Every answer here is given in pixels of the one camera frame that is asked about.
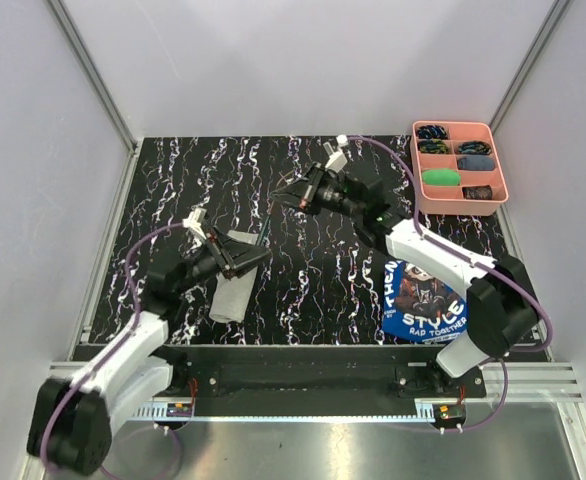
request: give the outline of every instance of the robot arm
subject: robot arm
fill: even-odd
[[[181,295],[218,273],[226,278],[241,277],[266,260],[269,251],[218,231],[208,224],[201,208],[196,208],[183,226],[201,245],[186,259],[169,252],[175,256],[167,263],[171,267],[147,274],[137,328],[132,330],[132,319],[100,354],[72,376],[51,377],[44,382],[37,395],[28,453],[40,456],[53,412],[78,384],[81,386],[53,426],[46,452],[53,463],[86,476],[102,464],[112,438],[140,404],[169,388],[172,393],[186,389],[186,355],[164,346],[179,326]],[[97,369],[103,361],[106,363]],[[88,381],[81,383],[87,376]]]
[[[338,137],[338,144],[345,139]],[[448,284],[468,306],[467,331],[437,355],[433,368],[444,381],[464,375],[488,358],[501,358],[538,322],[531,305],[514,289],[488,275],[495,269],[534,295],[522,262],[475,254],[418,228],[384,198],[382,181],[370,170],[345,175],[341,150],[325,144],[329,161],[272,193],[274,201],[315,215],[322,209],[348,216],[358,238],[385,255],[405,260]]]

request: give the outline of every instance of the black marble surface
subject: black marble surface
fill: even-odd
[[[410,164],[409,137],[376,137]],[[144,140],[89,343],[108,342],[129,320],[131,296],[123,259],[143,235],[205,207],[223,231],[258,233],[268,192],[283,176],[326,160],[328,137],[148,138]],[[391,159],[368,144],[351,144],[350,160],[384,178],[390,198],[410,211],[413,190]],[[506,253],[496,217],[422,219],[431,230],[477,253]],[[208,318],[215,280],[187,293],[190,305],[171,344],[383,344],[406,343],[381,331],[385,257],[358,242],[348,220],[307,217],[274,208],[271,261],[258,272],[243,323]],[[189,246],[181,232],[157,238],[138,255],[142,279],[153,252]],[[143,280],[138,287],[143,288]]]

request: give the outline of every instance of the dark blue object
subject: dark blue object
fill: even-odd
[[[430,140],[432,138],[439,138],[440,140],[448,140],[449,136],[446,129],[441,125],[423,125],[415,130],[417,138]]]
[[[462,145],[460,145],[457,149],[457,153],[488,155],[491,153],[491,146],[486,142],[473,140],[471,142],[464,142]]]
[[[385,333],[417,343],[439,343],[466,330],[466,303],[450,287],[403,261],[388,262],[384,273]]]
[[[467,155],[457,159],[457,168],[458,170],[490,172],[495,170],[495,160],[486,155]]]
[[[449,147],[442,140],[420,140],[417,142],[421,153],[447,154]]]

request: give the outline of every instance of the black object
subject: black object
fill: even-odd
[[[504,256],[495,270],[537,300],[521,260]],[[535,309],[519,293],[493,275],[471,280],[466,291],[468,335],[488,356],[502,358],[539,321]]]
[[[40,456],[42,435],[53,410],[68,392],[70,382],[47,379],[37,394],[26,451]],[[77,392],[55,423],[47,456],[54,464],[89,476],[106,458],[112,442],[110,419],[98,392]]]
[[[440,140],[448,140],[449,138],[446,129],[441,125],[423,125],[415,130],[415,135],[421,139],[438,138]]]
[[[260,229],[260,233],[257,236],[257,240],[255,241],[256,245],[266,245],[266,238],[269,234],[269,230],[271,228],[271,213],[267,213],[264,222],[262,223],[262,228]]]
[[[462,193],[467,200],[493,200],[493,189],[490,185],[462,187]]]
[[[490,172],[495,170],[495,160],[487,155],[466,155],[457,159],[458,170]]]
[[[460,154],[489,155],[491,151],[491,145],[479,140],[464,142],[459,147],[457,147],[457,153]]]
[[[442,140],[420,140],[419,142],[417,142],[417,147],[418,147],[418,150],[422,153],[432,153],[432,154],[451,153],[449,150],[449,147]]]

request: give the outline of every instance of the black joint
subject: black joint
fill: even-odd
[[[191,268],[177,249],[160,249],[152,260],[142,292],[142,309],[162,317],[179,309],[181,284]]]
[[[393,227],[406,217],[388,208],[383,211],[370,212],[362,219],[354,219],[354,229],[358,238],[369,248],[374,248],[388,255],[386,236]]]
[[[49,378],[40,387],[26,451],[40,456],[44,430],[70,382]],[[106,403],[98,392],[77,392],[53,427],[47,446],[48,460],[80,475],[92,475],[111,448],[112,434]]]
[[[507,255],[495,270],[536,298],[524,264]],[[535,309],[522,295],[487,274],[474,279],[467,290],[468,334],[477,347],[494,358],[503,357],[539,321]]]
[[[189,357],[186,353],[176,348],[163,345],[156,349],[151,356],[161,358],[173,367],[173,378],[169,388],[164,391],[166,395],[177,395],[189,389]]]

